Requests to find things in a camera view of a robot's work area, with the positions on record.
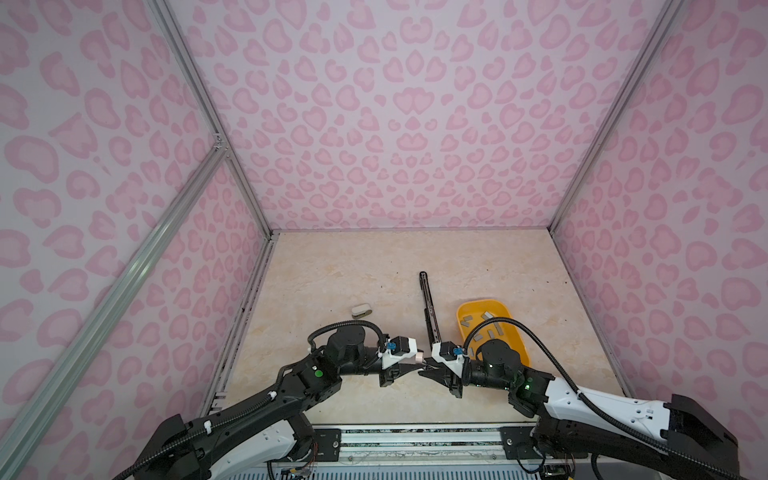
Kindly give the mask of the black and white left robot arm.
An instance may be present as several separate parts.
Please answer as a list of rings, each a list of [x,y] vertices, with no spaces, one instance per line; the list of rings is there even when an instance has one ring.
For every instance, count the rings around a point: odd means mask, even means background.
[[[375,374],[386,387],[423,366],[415,339],[391,338],[370,321],[332,323],[307,342],[307,355],[266,389],[191,421],[164,420],[118,478],[219,479],[253,463],[302,461],[317,450],[305,413],[338,393],[344,377]]]

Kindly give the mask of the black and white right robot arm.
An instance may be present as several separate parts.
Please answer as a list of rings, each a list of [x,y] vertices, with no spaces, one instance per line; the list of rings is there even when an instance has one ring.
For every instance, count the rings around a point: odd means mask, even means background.
[[[500,390],[536,426],[531,438],[546,453],[589,453],[657,470],[674,479],[737,479],[735,436],[697,401],[641,400],[582,388],[525,365],[499,339],[468,357],[455,344],[437,348],[420,376],[461,397],[467,386]]]

